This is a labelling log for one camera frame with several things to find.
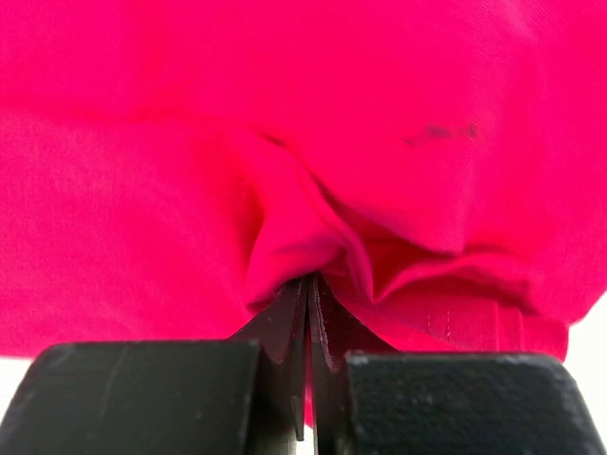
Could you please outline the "crimson red t shirt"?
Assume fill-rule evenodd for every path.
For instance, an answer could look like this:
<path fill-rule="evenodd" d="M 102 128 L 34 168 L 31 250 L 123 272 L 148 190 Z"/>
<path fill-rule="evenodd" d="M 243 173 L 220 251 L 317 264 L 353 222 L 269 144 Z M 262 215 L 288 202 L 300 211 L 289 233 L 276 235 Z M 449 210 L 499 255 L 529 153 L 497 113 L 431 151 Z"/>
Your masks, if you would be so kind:
<path fill-rule="evenodd" d="M 397 349 L 565 358 L 605 3 L 2 3 L 3 355 L 228 337 L 313 272 Z"/>

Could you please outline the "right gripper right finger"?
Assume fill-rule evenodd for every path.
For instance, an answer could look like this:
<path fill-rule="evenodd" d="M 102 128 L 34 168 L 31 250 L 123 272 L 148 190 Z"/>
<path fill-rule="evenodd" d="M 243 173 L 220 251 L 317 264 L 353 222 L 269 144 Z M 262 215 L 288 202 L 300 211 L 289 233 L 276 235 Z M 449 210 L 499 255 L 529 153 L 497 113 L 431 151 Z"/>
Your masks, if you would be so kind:
<path fill-rule="evenodd" d="M 403 353 L 307 291 L 319 454 L 602 454 L 579 388 L 546 355 Z"/>

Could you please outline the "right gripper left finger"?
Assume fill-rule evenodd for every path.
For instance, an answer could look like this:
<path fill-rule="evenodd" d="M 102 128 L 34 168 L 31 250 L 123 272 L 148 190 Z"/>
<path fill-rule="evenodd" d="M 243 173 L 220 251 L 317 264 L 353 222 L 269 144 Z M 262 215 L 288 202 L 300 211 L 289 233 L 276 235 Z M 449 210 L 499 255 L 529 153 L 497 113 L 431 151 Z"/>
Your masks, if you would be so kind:
<path fill-rule="evenodd" d="M 290 454 L 304 437 L 306 280 L 222 340 L 44 350 L 1 423 L 5 454 Z"/>

